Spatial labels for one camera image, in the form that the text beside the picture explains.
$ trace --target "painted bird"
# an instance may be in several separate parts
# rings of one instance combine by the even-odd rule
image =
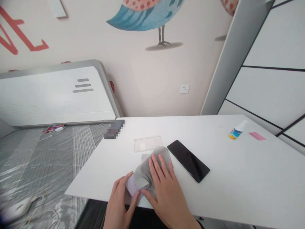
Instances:
[[[117,29],[127,31],[159,28],[158,45],[170,45],[169,42],[164,41],[164,27],[175,16],[183,2],[184,0],[123,0],[119,12],[107,23]]]

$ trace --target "red painted letter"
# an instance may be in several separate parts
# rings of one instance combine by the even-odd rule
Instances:
[[[24,24],[24,21],[21,19],[17,19],[17,20],[13,20],[8,13],[0,6],[0,14],[3,16],[3,18],[7,21],[7,23],[12,27],[12,29],[15,31],[15,33],[20,37],[20,39],[25,43],[25,45],[29,48],[30,51],[40,51],[40,50],[44,50],[44,49],[48,49],[49,46],[44,42],[44,40],[41,40],[42,45],[39,46],[34,46],[30,40],[24,35],[24,33],[21,31],[21,29],[18,27],[18,25],[20,24]],[[3,27],[1,26],[1,29],[3,30],[5,36],[7,37],[7,39],[9,40],[10,44],[9,47],[14,47],[13,43],[11,42],[11,40],[9,39],[9,37],[7,36],[7,34],[5,33]],[[8,43],[5,42],[3,43],[3,41],[5,42],[5,40],[0,37],[0,43],[2,45],[4,45],[8,50],[10,50],[7,45]]]
[[[9,40],[9,43],[7,43],[1,36],[0,36],[0,44],[2,44],[5,48],[7,48],[12,54],[17,55],[18,50],[14,46],[12,40],[10,37],[7,35],[6,31],[4,30],[3,26],[0,24],[0,29],[3,31],[4,35],[6,38]]]

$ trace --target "black smartphone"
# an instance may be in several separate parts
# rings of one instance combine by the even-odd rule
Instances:
[[[209,173],[210,169],[178,140],[167,148],[198,183]]]

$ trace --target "spray bottle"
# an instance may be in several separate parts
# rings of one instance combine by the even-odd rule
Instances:
[[[248,123],[247,120],[242,121],[238,126],[236,126],[231,133],[229,134],[229,138],[232,140],[236,140],[239,135],[245,130],[245,126]]]

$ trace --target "white headboard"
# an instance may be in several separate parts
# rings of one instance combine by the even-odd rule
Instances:
[[[99,122],[122,116],[98,60],[0,74],[0,118],[11,126]]]

